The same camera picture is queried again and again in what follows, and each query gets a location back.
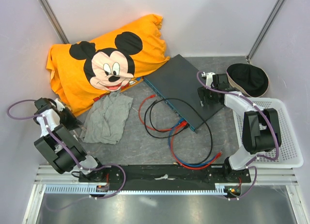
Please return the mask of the dark grey network switch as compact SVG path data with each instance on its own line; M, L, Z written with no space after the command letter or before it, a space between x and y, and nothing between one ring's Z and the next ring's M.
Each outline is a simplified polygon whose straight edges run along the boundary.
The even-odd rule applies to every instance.
M196 131L204 121L209 120L224 106L210 104L201 106L196 74L198 69L180 54L170 58L155 72L145 76L144 81L166 103Z

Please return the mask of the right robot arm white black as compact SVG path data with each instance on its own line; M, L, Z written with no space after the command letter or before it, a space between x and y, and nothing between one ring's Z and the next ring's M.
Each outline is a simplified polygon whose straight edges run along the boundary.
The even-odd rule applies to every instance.
M230 157L225 159L222 169L223 179L233 182L239 171L250 168L259 158L276 161L279 158L281 134L279 117L275 109L264 109L238 91L221 91L211 88L201 81L204 73L196 75L198 82L212 95L221 94L222 103L243 117L242 144Z

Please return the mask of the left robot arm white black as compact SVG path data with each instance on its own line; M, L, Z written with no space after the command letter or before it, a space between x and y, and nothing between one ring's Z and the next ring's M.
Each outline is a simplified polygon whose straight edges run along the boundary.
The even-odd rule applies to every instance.
M58 99L40 98L34 105L34 121L41 127L41 136L34 146L53 169L59 174L69 172L79 182L104 181L105 168L86 153L72 133L82 125L73 113Z

